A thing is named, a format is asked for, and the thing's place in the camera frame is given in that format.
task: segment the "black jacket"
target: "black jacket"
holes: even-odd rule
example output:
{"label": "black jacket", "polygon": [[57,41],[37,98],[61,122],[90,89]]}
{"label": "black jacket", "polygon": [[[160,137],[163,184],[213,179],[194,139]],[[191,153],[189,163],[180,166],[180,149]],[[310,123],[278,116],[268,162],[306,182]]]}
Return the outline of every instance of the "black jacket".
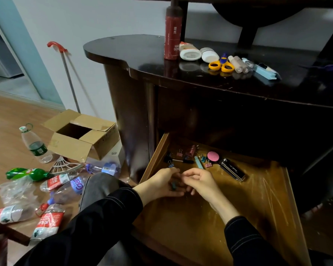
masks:
{"label": "black jacket", "polygon": [[[143,209],[132,188],[120,188],[71,220],[67,228],[46,238],[15,265],[97,265]],[[274,248],[242,216],[225,229],[234,265],[287,265]]]}

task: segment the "purple label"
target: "purple label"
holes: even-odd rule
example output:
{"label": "purple label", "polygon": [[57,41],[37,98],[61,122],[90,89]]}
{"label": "purple label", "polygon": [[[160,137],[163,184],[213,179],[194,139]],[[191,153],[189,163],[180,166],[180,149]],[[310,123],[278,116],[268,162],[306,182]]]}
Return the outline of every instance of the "purple label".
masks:
{"label": "purple label", "polygon": [[80,179],[80,177],[71,180],[70,184],[76,194],[81,194],[81,192],[83,192],[84,182]]}

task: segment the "person's left hand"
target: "person's left hand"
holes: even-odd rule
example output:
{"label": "person's left hand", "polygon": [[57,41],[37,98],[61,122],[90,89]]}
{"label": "person's left hand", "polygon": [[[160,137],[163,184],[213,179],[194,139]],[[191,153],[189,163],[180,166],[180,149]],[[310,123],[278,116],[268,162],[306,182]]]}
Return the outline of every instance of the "person's left hand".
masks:
{"label": "person's left hand", "polygon": [[[160,197],[183,196],[186,190],[185,188],[178,187],[179,184],[183,185],[179,172],[180,169],[175,167],[160,169],[150,179],[135,186],[133,189],[140,196],[143,206]],[[176,186],[175,190],[170,185],[172,182]]]}

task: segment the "pink round object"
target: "pink round object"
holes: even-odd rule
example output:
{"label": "pink round object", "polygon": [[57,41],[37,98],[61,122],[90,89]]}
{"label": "pink round object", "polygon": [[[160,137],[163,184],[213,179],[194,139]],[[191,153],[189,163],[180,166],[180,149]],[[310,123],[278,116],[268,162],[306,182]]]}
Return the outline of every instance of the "pink round object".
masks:
{"label": "pink round object", "polygon": [[207,157],[210,161],[218,161],[219,160],[219,155],[214,151],[208,152]]}

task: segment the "box opening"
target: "box opening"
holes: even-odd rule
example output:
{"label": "box opening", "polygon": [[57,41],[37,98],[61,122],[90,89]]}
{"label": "box opening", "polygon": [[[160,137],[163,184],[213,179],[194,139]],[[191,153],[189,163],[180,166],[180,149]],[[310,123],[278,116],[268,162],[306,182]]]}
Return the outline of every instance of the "box opening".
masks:
{"label": "box opening", "polygon": [[84,134],[88,133],[89,131],[91,131],[90,128],[68,123],[63,128],[59,129],[57,131],[57,133],[74,138],[74,139],[79,139]]}

